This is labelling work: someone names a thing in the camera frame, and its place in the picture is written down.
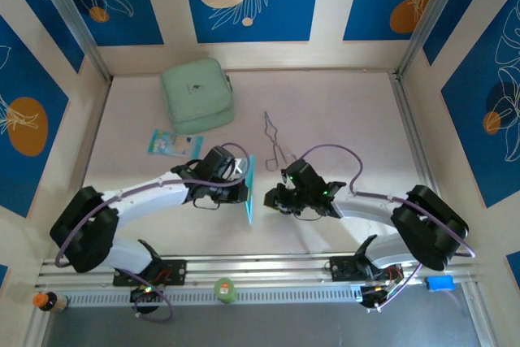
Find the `light blue cloth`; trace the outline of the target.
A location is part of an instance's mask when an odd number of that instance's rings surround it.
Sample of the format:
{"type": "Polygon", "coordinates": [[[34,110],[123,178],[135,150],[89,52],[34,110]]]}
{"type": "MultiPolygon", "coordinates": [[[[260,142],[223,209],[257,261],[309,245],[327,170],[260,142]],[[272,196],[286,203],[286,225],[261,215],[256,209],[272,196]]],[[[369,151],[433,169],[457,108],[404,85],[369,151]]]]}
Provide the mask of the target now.
{"type": "Polygon", "coordinates": [[[254,221],[254,165],[255,156],[251,154],[249,156],[249,170],[245,175],[245,186],[248,189],[248,195],[245,201],[245,210],[249,225],[252,225],[254,221]]]}

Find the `blue snack packet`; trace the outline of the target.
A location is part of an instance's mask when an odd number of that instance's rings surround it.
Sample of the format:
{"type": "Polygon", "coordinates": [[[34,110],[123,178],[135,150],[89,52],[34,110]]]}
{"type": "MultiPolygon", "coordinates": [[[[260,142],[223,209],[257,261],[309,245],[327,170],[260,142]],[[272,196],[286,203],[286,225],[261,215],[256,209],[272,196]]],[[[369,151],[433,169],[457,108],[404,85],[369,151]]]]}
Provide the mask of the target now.
{"type": "Polygon", "coordinates": [[[149,154],[197,159],[200,156],[204,136],[185,135],[155,129],[148,146],[149,154]]]}

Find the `mint green zipper case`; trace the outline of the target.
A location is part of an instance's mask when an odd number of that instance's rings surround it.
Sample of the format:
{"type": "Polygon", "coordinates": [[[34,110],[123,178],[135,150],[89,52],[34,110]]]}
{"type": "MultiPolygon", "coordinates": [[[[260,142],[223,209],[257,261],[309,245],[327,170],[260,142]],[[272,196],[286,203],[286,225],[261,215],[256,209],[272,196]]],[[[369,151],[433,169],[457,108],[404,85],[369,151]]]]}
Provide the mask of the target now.
{"type": "Polygon", "coordinates": [[[180,134],[219,128],[234,120],[233,89],[216,59],[201,59],[160,76],[171,126],[180,134]]]}

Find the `black controller board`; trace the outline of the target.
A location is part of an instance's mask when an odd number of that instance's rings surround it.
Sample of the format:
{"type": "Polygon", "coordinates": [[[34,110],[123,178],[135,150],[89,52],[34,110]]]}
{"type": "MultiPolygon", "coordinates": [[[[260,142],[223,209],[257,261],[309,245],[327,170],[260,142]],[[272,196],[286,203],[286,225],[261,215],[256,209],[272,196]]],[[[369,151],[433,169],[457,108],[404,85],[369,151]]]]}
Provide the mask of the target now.
{"type": "Polygon", "coordinates": [[[362,286],[361,305],[368,310],[374,310],[376,307],[382,306],[388,299],[388,286],[362,286]]]}
{"type": "Polygon", "coordinates": [[[130,292],[130,302],[159,302],[161,297],[159,294],[150,286],[139,286],[130,292]]]}

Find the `blue rectangular box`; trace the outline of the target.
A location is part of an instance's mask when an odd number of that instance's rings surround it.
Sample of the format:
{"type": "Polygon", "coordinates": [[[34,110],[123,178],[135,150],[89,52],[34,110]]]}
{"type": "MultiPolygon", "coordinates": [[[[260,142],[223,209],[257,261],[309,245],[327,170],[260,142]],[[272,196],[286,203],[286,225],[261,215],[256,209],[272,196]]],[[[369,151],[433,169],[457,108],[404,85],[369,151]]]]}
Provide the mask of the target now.
{"type": "Polygon", "coordinates": [[[428,276],[424,282],[430,292],[454,291],[456,289],[453,277],[450,275],[428,276]]]}

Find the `brown bottle orange cap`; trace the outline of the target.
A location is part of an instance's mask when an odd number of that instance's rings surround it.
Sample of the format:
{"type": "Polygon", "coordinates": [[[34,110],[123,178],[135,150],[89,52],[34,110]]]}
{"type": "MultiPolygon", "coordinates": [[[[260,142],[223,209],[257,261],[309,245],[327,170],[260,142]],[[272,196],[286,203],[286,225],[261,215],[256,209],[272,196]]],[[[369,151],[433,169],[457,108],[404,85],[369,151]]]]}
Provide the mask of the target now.
{"type": "Polygon", "coordinates": [[[63,311],[68,306],[68,299],[60,293],[39,292],[32,298],[33,305],[44,312],[63,311]]]}

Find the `aluminium mounting rail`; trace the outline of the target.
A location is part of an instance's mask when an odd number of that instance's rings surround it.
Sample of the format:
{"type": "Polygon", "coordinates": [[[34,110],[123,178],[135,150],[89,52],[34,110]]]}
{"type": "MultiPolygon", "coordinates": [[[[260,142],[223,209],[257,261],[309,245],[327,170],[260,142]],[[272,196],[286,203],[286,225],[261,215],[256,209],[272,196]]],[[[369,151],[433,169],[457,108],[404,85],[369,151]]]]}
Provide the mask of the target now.
{"type": "MultiPolygon", "coordinates": [[[[332,284],[327,271],[334,253],[323,254],[250,254],[250,255],[180,255],[166,256],[167,261],[185,260],[186,288],[208,288],[221,277],[231,279],[237,286],[290,287],[332,284]]],[[[57,268],[46,259],[39,271],[35,286],[49,290],[79,290],[112,288],[114,271],[97,267],[79,274],[71,267],[57,268]]]]}

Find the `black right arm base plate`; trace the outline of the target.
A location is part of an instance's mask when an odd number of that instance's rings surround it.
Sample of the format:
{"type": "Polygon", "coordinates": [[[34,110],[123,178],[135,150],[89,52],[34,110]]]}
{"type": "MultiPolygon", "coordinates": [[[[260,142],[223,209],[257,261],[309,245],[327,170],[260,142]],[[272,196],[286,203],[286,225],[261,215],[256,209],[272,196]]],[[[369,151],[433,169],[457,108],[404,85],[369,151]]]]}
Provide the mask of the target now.
{"type": "Polygon", "coordinates": [[[379,269],[365,256],[335,256],[329,259],[329,270],[334,282],[403,280],[400,267],[379,269]]]}

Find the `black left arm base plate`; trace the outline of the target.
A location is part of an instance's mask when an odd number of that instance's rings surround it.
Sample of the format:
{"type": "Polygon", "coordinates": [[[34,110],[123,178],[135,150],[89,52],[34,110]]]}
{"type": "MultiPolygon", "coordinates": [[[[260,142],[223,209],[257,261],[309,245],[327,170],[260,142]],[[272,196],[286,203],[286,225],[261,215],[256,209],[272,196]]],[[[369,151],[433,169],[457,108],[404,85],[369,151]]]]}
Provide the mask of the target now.
{"type": "MultiPolygon", "coordinates": [[[[181,260],[154,260],[138,276],[153,285],[182,286],[186,275],[187,261],[181,260]]],[[[113,285],[116,287],[137,286],[140,282],[135,278],[116,270],[113,285]]]]}

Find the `aluminium side rail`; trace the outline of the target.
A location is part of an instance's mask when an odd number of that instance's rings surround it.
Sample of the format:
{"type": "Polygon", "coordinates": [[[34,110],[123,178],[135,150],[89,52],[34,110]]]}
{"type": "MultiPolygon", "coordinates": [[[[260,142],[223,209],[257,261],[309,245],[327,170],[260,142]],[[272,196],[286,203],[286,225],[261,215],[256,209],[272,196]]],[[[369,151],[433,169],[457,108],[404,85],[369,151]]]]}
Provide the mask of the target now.
{"type": "Polygon", "coordinates": [[[81,91],[77,98],[77,107],[72,105],[67,108],[59,130],[63,145],[58,149],[58,162],[63,169],[63,178],[59,181],[59,200],[54,202],[56,211],[53,223],[84,186],[110,89],[111,83],[96,89],[91,88],[87,94],[81,91]]]}
{"type": "Polygon", "coordinates": [[[390,81],[421,180],[405,194],[406,197],[387,196],[389,201],[400,205],[393,211],[391,221],[405,248],[418,262],[432,270],[442,271],[455,252],[453,246],[457,243],[444,230],[446,222],[442,214],[451,214],[452,211],[438,193],[401,82],[395,76],[390,76],[390,81]]]}

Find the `aluminium frame post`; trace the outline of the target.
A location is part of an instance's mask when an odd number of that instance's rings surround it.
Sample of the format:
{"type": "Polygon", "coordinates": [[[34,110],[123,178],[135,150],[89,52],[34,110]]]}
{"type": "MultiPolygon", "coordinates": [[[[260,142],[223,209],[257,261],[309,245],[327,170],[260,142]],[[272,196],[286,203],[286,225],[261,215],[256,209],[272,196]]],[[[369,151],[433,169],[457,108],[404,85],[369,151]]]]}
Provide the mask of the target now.
{"type": "Polygon", "coordinates": [[[401,57],[395,76],[399,81],[404,79],[406,72],[410,69],[418,52],[423,48],[424,43],[430,36],[440,15],[442,14],[449,0],[430,0],[424,10],[414,32],[411,35],[406,50],[401,57]]]}
{"type": "Polygon", "coordinates": [[[54,4],[54,7],[67,25],[68,30],[75,38],[82,52],[89,58],[96,72],[110,85],[112,75],[73,0],[51,0],[51,2],[54,4]]]}

